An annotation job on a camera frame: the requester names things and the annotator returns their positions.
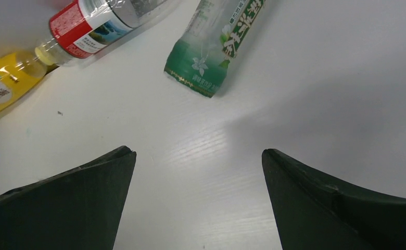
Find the yellow juice bottle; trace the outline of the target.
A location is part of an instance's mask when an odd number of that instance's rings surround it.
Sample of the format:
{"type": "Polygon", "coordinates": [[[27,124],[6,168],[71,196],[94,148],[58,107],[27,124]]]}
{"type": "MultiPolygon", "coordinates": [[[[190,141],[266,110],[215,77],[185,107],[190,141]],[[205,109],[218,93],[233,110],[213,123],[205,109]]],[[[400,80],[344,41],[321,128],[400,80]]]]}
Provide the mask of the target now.
{"type": "Polygon", "coordinates": [[[0,112],[35,87],[52,66],[32,51],[18,51],[1,57],[0,112]]]}

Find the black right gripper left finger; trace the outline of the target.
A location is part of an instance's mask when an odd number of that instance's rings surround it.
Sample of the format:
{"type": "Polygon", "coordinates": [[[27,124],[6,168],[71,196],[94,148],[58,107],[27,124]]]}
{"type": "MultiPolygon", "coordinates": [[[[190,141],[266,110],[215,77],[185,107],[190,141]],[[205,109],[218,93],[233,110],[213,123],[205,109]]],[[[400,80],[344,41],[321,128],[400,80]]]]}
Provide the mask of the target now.
{"type": "Polygon", "coordinates": [[[0,249],[113,249],[136,163],[120,146],[0,195],[0,249]]]}

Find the red label bottle red cap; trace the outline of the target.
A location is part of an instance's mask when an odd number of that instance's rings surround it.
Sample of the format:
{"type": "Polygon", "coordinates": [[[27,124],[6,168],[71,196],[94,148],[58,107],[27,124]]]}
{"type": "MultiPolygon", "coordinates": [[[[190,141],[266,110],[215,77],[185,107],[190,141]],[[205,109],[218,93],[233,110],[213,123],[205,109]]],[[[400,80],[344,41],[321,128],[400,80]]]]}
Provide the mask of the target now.
{"type": "Polygon", "coordinates": [[[180,1],[72,1],[48,21],[34,52],[46,65],[65,66],[97,54],[122,37],[156,24],[180,1]]]}

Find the green tinted bottle white cap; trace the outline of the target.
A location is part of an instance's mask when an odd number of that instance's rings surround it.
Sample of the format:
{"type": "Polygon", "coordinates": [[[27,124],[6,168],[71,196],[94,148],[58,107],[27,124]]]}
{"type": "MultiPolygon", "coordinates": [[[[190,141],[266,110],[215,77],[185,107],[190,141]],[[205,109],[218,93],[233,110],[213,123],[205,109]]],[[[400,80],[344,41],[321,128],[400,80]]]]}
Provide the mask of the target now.
{"type": "Polygon", "coordinates": [[[200,1],[169,54],[164,72],[213,97],[233,75],[275,1],[200,1]]]}

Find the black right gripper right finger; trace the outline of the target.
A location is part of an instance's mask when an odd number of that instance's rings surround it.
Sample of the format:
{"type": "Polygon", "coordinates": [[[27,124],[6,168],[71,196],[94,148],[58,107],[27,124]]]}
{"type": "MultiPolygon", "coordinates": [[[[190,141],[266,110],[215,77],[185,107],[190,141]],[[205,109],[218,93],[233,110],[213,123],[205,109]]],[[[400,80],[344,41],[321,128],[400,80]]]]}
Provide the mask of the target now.
{"type": "Polygon", "coordinates": [[[406,198],[375,192],[276,149],[262,168],[283,249],[406,249],[406,198]]]}

